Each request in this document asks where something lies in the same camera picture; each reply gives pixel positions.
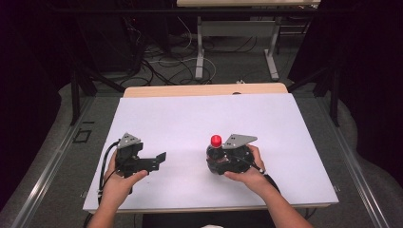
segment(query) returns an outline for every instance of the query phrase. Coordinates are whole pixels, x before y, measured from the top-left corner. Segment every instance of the table leg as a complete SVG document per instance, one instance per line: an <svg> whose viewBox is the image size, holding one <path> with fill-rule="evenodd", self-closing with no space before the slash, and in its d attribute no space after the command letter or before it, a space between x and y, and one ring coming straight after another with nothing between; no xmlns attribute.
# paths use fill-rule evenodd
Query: table leg
<svg viewBox="0 0 403 228"><path fill-rule="evenodd" d="M202 48L202 19L198 17L198 60L196 63L195 79L202 79L204 50Z"/></svg>
<svg viewBox="0 0 403 228"><path fill-rule="evenodd" d="M272 30L272 36L270 40L270 47L264 51L266 56L267 66L269 66L270 77L273 81L278 81L278 71L276 69L275 60L273 59L273 53L276 49L276 41L278 39L278 31L281 25L281 17L276 17L276 23Z"/></svg>

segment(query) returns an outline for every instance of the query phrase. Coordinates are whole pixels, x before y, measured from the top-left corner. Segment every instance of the black curtain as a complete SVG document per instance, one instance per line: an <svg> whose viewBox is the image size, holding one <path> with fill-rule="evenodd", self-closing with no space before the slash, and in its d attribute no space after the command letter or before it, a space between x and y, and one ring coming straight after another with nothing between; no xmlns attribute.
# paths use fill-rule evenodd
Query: black curtain
<svg viewBox="0 0 403 228"><path fill-rule="evenodd" d="M60 107L67 66L33 3L0 3L1 159L0 208L26 175Z"/></svg>
<svg viewBox="0 0 403 228"><path fill-rule="evenodd" d="M347 9L356 3L323 0L319 7ZM357 152L403 186L402 12L401 1L370 0L360 2L353 15L314 19L289 78L301 81L327 66L336 53L340 100L357 125Z"/></svg>

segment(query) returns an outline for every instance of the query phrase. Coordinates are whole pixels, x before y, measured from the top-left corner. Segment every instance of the table frame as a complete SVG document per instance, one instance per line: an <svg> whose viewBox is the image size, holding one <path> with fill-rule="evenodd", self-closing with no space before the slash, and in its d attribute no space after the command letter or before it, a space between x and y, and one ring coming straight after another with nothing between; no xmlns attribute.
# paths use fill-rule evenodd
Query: table frame
<svg viewBox="0 0 403 228"><path fill-rule="evenodd" d="M282 7L282 6L299 6L299 5L318 5L320 0L297 1L283 0L267 1L198 1L198 0L179 0L179 7ZM203 36L262 36L270 37L269 48L264 50L267 66L269 67L270 77L273 81L278 81L278 71L273 53L276 48L279 28L281 26L281 17L275 17L274 21L208 21L203 22L198 16L198 57L196 63L195 79L201 80L203 73L204 49L202 48Z"/></svg>

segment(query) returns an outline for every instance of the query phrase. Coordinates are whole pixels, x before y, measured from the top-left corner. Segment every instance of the person's left hand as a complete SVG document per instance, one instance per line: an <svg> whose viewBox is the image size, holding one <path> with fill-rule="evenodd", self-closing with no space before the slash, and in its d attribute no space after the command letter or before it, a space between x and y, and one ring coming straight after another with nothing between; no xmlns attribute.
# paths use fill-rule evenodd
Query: person's left hand
<svg viewBox="0 0 403 228"><path fill-rule="evenodd" d="M112 174L115 167L116 151L110 159L109 166L104 174L104 181ZM101 205L109 209L117 211L119 206L125 201L130 192L131 187L139 180L148 175L145 170L139 171L128 178L119 176L116 172L110 176L104 187Z"/></svg>

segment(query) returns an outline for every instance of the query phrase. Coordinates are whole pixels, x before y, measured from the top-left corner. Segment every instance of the gray carpet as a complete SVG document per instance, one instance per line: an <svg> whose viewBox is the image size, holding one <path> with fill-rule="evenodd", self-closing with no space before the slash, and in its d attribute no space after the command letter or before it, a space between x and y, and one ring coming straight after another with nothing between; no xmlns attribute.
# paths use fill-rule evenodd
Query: gray carpet
<svg viewBox="0 0 403 228"><path fill-rule="evenodd" d="M214 39L212 42L214 42L214 49L233 50L246 40L244 38L220 38ZM281 40L281 54L275 56L280 81L286 85L291 83L286 77L300 42L300 36L283 37ZM207 52L205 57L215 64L217 71L213 83L231 84L239 79L246 83L271 82L261 51L265 46L264 40L258 39L255 48L246 53ZM214 68L208 62L205 62L205 65L210 72L214 71ZM153 66L166 77L173 76L182 70L177 67L167 68L157 64ZM142 70L139 76L150 78L147 70ZM178 74L172 81L179 83L183 77L189 77L189 73L186 73L186 70ZM154 86L163 85L163 82L158 79L154 79L153 82ZM141 83L143 82L139 80L131 80L124 83L124 86L138 86ZM35 213L32 215L28 227L82 227L83 225L86 212L82 210L84 198L81 195L89 188L93 178L96 163L100 159L101 150L120 96L113 93L105 85L97 84L97 87L100 89L97 97L92 99L82 98L82 102L89 101L91 105L83 119L77 123L77 129L81 134L76 135L76 142L68 145L66 156L41 203L35 208ZM346 168L346 162L340 152L341 148L335 138L332 127L326 121L328 117L326 113L320 110L318 99L312 96L311 91L312 85L304 86L295 92L295 97L331 182L340 189L337 192L340 203L318 209L310 218L310 221L316 227L374 227L363 200L357 191L355 182ZM38 152L32 167L2 210L0 214L1 227L11 227L14 223L35 183L40 178L51 156L58 151L61 141L69 130L68 124L71 117L69 86L63 88L60 93L63 97L63 103L57 120L49 131L48 138ZM340 129L348 144L355 148L355 123L343 104L339 107L339 121ZM87 142L79 142L86 139L88 132L90 134ZM403 191L401 187L383 170L360 159L359 156L357 158L389 225L391 227L400 227L400 224L403 224L403 211L401 209ZM118 215L115 221L115 227L134 226L133 215Z"/></svg>

